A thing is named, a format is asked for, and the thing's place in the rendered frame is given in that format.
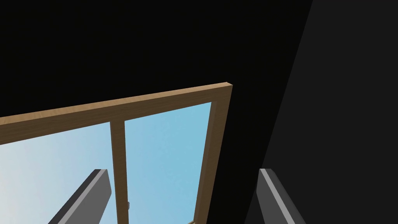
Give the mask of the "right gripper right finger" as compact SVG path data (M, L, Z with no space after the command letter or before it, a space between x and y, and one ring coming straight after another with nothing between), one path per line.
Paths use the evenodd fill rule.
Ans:
M265 224L306 224L271 169L260 169L256 194Z

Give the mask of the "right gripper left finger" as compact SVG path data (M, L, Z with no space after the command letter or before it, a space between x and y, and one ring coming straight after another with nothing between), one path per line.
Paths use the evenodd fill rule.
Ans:
M99 224L111 194L108 170L95 169L48 224Z

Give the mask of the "wooden framed window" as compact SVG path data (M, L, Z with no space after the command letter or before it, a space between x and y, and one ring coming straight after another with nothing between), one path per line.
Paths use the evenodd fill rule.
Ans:
M0 118L0 224L48 224L95 169L99 224L206 224L232 84Z

